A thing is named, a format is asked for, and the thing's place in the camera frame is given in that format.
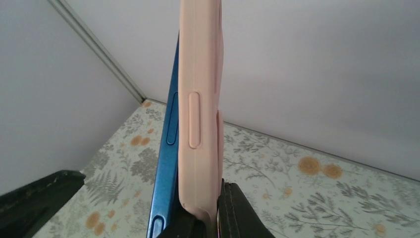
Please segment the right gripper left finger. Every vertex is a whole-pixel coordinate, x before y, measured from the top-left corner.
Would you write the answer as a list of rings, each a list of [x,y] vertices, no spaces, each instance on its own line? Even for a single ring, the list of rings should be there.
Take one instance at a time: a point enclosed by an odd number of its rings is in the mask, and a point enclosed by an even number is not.
[[[0,197],[0,236],[31,238],[84,185],[79,171],[61,170]]]

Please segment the blue phone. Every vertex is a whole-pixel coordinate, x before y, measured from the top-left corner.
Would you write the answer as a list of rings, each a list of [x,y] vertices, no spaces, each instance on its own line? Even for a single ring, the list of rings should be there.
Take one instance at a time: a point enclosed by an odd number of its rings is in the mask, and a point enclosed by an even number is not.
[[[173,62],[162,128],[147,237],[157,238],[170,224],[179,207],[178,198],[178,61],[179,42]]]

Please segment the pink phone case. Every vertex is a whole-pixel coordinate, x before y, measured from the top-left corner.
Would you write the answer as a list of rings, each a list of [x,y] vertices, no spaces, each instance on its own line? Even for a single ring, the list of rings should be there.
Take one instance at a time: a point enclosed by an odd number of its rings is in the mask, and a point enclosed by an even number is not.
[[[180,3],[178,192],[182,207],[216,226],[223,156],[219,110],[224,43],[222,3]]]

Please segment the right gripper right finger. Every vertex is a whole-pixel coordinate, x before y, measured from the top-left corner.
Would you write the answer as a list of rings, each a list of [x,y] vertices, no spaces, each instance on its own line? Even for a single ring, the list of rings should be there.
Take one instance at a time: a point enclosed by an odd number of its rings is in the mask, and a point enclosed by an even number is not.
[[[236,183],[222,181],[218,211],[220,238],[274,237]]]

